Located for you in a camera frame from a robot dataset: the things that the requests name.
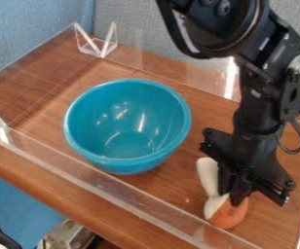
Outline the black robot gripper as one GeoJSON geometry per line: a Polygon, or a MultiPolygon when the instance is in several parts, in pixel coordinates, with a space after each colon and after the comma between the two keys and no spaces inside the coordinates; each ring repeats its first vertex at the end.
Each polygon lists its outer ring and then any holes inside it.
{"type": "Polygon", "coordinates": [[[261,192],[277,205],[289,201],[295,182],[281,166],[275,150],[283,126],[267,134],[235,128],[233,134],[206,127],[200,151],[218,163],[218,192],[229,193],[233,206],[253,192],[261,192]]]}

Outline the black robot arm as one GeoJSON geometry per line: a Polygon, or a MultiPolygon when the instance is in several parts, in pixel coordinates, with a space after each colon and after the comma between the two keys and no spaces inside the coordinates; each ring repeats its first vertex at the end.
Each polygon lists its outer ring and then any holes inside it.
{"type": "Polygon", "coordinates": [[[234,206],[255,191],[285,204],[295,182],[275,151],[300,153],[281,142],[285,127],[300,127],[300,35],[269,0],[155,1],[179,51],[196,59],[230,56],[239,67],[233,133],[207,127],[200,143],[218,163],[218,191],[234,206]]]}

